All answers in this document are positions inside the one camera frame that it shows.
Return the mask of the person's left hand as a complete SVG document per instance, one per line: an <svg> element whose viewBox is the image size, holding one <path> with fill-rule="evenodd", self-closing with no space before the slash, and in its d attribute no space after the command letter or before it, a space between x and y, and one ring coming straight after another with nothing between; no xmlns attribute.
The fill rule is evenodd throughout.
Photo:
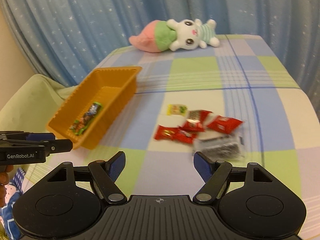
<svg viewBox="0 0 320 240"><path fill-rule="evenodd" d="M13 165L4 166L4 171L0 173L0 205L5 205L5 195L7 194L5 185L9 183L9 173L14 169Z"/></svg>

